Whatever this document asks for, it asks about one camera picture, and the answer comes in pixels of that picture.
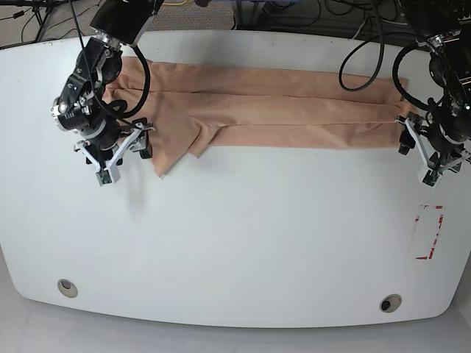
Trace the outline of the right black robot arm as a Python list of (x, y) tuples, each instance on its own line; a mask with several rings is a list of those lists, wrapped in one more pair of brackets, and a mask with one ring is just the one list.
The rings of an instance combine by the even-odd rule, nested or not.
[[(92, 165), (100, 185), (120, 178), (118, 167), (126, 151), (141, 159), (152, 157), (149, 131), (153, 124), (138, 118), (150, 92), (150, 69), (137, 43), (146, 25), (162, 6), (161, 1), (106, 1), (91, 21), (96, 34), (81, 42), (74, 71), (52, 105), (52, 118), (63, 131), (82, 136), (74, 150)], [(144, 87), (138, 102), (104, 101), (105, 88), (122, 69), (122, 46), (129, 46), (144, 70)]]

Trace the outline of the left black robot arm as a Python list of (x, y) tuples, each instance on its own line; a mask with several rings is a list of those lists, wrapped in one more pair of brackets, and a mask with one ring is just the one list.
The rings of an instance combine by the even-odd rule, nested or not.
[[(393, 83), (425, 115), (397, 116), (403, 127), (398, 151), (406, 155), (418, 149), (423, 162), (419, 180), (434, 187), (445, 171), (457, 173), (462, 163), (470, 161), (470, 151), (464, 146), (470, 139), (470, 25), (460, 23), (453, 1), (402, 1), (400, 6), (416, 41), (396, 56)], [(431, 56), (429, 74), (443, 90), (438, 101), (422, 102), (411, 96), (398, 77), (402, 59), (421, 46)]]

